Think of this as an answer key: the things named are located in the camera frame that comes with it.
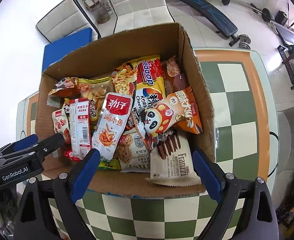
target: checkered tablecloth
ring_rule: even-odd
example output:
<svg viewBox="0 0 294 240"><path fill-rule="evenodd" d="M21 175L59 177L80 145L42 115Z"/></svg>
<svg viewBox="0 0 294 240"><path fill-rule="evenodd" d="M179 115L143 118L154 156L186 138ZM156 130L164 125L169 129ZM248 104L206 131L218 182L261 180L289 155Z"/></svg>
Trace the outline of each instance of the checkered tablecloth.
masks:
<svg viewBox="0 0 294 240"><path fill-rule="evenodd" d="M257 113L242 62L200 62L215 110L219 142L216 161L224 172L254 180L259 168ZM49 179L38 175L39 179ZM224 239L237 225L244 200L238 200ZM57 227L66 234L56 203L50 205ZM87 190L77 208L100 240L196 239L217 203L207 192L172 199L122 198Z"/></svg>

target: cardboard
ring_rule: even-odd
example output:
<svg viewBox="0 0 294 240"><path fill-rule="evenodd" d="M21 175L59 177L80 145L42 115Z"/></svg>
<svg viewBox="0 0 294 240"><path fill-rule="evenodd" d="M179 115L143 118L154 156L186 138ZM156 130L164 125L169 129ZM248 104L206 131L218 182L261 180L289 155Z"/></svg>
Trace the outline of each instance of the cardboard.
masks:
<svg viewBox="0 0 294 240"><path fill-rule="evenodd" d="M179 23L153 25L123 31L88 44L71 52L54 63L42 74L36 119L36 134L39 139L51 136L53 122L51 114L57 109L47 106L47 95L53 85L64 77L92 78L110 75L122 63L141 56L159 54L161 60L177 55L183 71L191 85L203 125L199 135L190 134L191 150L194 146L204 150L214 161L214 111L199 62L195 57L190 39ZM44 175L55 178L71 169L70 161L59 153L58 158L48 155L43 162ZM98 170L88 189L100 193L139 197L176 197L194 195L204 191L203 185L189 187L166 187L145 180L149 173L120 173Z"/></svg>

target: weight bench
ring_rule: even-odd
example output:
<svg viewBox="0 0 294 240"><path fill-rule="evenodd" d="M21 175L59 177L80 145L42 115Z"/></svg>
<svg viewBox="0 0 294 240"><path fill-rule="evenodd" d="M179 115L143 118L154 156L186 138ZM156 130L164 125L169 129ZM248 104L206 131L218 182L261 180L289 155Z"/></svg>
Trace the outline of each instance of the weight bench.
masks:
<svg viewBox="0 0 294 240"><path fill-rule="evenodd" d="M179 0L206 17L226 38L232 37L238 31L234 23L215 6L205 0Z"/></svg>

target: biscuit package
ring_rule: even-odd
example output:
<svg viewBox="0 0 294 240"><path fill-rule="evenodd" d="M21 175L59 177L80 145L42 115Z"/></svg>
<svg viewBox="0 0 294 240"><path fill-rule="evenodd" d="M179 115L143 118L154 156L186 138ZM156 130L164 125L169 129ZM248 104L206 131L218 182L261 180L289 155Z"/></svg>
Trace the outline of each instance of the biscuit package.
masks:
<svg viewBox="0 0 294 240"><path fill-rule="evenodd" d="M166 158L161 157L158 148L151 151L151 172L148 181L171 187L200 185L200 177L194 171L191 152L184 131L178 130L174 141L168 138L172 152L165 146Z"/></svg>
<svg viewBox="0 0 294 240"><path fill-rule="evenodd" d="M166 96L159 55L144 56L124 63L112 72L111 78L118 93L133 97L132 109L138 111ZM126 130L135 127L129 117Z"/></svg>
<svg viewBox="0 0 294 240"><path fill-rule="evenodd" d="M55 84L53 89L49 92L48 96L67 98L78 95L79 93L78 78L66 77Z"/></svg>
<svg viewBox="0 0 294 240"><path fill-rule="evenodd" d="M191 87L169 94L166 98L140 111L132 110L137 131L148 150L166 139L165 132L175 123L185 120L192 128L199 120L198 109Z"/></svg>
<svg viewBox="0 0 294 240"><path fill-rule="evenodd" d="M110 92L106 95L99 121L92 137L92 147L100 152L100 156L111 160L116 146L125 129L132 97Z"/></svg>
<svg viewBox="0 0 294 240"><path fill-rule="evenodd" d="M120 137L115 157L119 159L121 172L150 172L150 155L136 128Z"/></svg>
<svg viewBox="0 0 294 240"><path fill-rule="evenodd" d="M100 116L106 94L114 91L111 78L106 77L96 80L79 78L78 80L81 97L88 98L90 102L90 124L95 125Z"/></svg>

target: white snack packet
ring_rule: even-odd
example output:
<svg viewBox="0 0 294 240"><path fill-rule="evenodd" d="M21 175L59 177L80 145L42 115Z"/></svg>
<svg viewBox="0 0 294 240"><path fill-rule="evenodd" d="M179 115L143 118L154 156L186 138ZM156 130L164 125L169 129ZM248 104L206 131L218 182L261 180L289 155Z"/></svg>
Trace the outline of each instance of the white snack packet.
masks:
<svg viewBox="0 0 294 240"><path fill-rule="evenodd" d="M150 154L136 128L122 134L115 155L121 172L150 172Z"/></svg>
<svg viewBox="0 0 294 240"><path fill-rule="evenodd" d="M130 115L131 106L131 96L113 92L106 94L99 121L92 136L92 147L107 160L111 160L114 156L114 151Z"/></svg>
<svg viewBox="0 0 294 240"><path fill-rule="evenodd" d="M69 126L71 149L75 157L82 160L91 149L89 100L79 98L70 100Z"/></svg>
<svg viewBox="0 0 294 240"><path fill-rule="evenodd" d="M174 136L169 143L174 152L165 148L166 159L162 159L158 148L151 151L151 172L148 181L171 187L185 187L200 185L200 177L197 176L192 165L191 152L186 133L178 130L178 136Z"/></svg>

